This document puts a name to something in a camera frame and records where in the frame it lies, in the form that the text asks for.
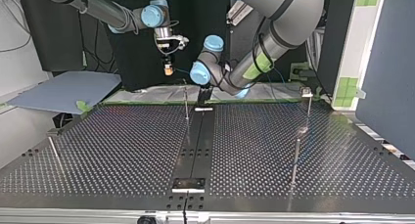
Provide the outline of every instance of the metal bracket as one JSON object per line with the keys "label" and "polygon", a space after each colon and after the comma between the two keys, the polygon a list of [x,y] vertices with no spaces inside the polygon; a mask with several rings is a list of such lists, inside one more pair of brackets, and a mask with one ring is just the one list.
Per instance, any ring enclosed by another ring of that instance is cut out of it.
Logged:
{"label": "metal bracket", "polygon": [[243,1],[237,1],[226,16],[227,23],[237,26],[253,10],[252,7]]}
{"label": "metal bracket", "polygon": [[174,179],[172,193],[204,193],[205,178],[176,178]]}
{"label": "metal bracket", "polygon": [[356,97],[359,99],[366,99],[366,92],[361,89],[357,89]]}

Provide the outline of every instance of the end effector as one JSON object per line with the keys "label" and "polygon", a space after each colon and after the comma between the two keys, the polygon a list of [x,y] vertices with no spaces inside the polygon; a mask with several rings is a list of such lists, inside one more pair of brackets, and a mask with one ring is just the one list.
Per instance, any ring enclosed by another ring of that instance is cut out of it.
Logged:
{"label": "end effector", "polygon": [[[155,44],[162,54],[164,74],[173,75],[173,55],[177,51],[183,50],[189,43],[189,39],[182,35],[174,35],[173,27],[178,24],[178,21],[170,19],[167,1],[151,1],[149,6],[132,11],[130,17],[133,22],[128,30],[133,28],[138,34],[138,29],[154,29]],[[111,26],[110,30],[114,33],[126,31],[123,28],[119,29]]]}

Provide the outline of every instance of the dark background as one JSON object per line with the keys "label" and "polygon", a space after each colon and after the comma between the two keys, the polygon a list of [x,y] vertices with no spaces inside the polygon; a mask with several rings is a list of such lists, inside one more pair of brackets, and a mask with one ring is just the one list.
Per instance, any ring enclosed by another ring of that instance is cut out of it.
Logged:
{"label": "dark background", "polygon": [[[114,0],[128,9],[142,8],[151,0]],[[224,59],[240,61],[251,50],[254,31],[262,17],[252,12],[238,27],[226,26],[226,13],[231,0],[167,0],[173,20],[180,21],[174,28],[176,34],[190,39],[184,51],[176,53],[175,67],[190,71],[202,50],[205,38],[216,34],[223,37],[228,46]],[[325,10],[329,10],[326,0]],[[164,83],[177,83],[189,75],[177,71],[165,76],[161,54],[153,39],[153,30],[141,30],[138,36],[132,32],[113,34],[105,24],[88,15],[78,15],[71,6],[53,3],[49,0],[22,0],[28,24],[40,62],[44,70],[58,74],[67,70],[92,70],[116,72],[121,75],[122,84],[128,91],[147,88]],[[87,66],[82,63],[85,51]],[[291,63],[306,61],[304,46],[289,51],[276,67],[284,79],[290,76]],[[270,74],[272,81],[281,81],[275,71]]]}

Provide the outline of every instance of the black curtain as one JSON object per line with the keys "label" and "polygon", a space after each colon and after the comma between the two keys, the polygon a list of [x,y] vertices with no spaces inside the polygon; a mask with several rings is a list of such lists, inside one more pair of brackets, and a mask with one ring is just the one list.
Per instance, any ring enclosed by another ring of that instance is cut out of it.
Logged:
{"label": "black curtain", "polygon": [[[151,0],[114,0],[129,9],[142,8]],[[180,21],[174,28],[176,34],[190,39],[184,51],[176,53],[175,67],[190,71],[192,63],[203,48],[206,36],[217,34],[225,39],[226,12],[230,0],[167,0],[171,19]],[[116,65],[126,90],[133,91],[164,83],[182,82],[189,75],[177,71],[172,76],[164,76],[161,54],[157,50],[153,30],[133,33],[112,34],[107,30],[115,52]]]}

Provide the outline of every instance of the white wall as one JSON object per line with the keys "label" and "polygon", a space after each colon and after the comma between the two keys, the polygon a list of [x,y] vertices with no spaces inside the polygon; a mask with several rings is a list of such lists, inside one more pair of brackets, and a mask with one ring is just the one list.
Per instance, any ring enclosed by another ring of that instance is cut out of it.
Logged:
{"label": "white wall", "polygon": [[[8,16],[1,5],[0,2],[0,50],[24,44],[28,35]],[[11,2],[8,5],[21,19],[18,8]],[[32,40],[18,51],[0,53],[0,70],[0,96],[48,79],[47,72],[42,71]]]}
{"label": "white wall", "polygon": [[[18,8],[10,2],[8,5],[21,19]],[[0,50],[20,46],[26,40],[27,34],[6,14],[0,2]],[[47,79],[32,41],[20,50],[0,53],[0,105]],[[54,127],[54,115],[0,106],[0,168],[45,139],[46,132]]]}
{"label": "white wall", "polygon": [[[359,89],[362,87],[383,5],[384,0],[379,0],[376,6],[354,7],[339,69],[336,92],[342,77],[357,78],[357,87]],[[334,107],[334,109],[356,111],[358,100],[354,98],[350,108]]]}

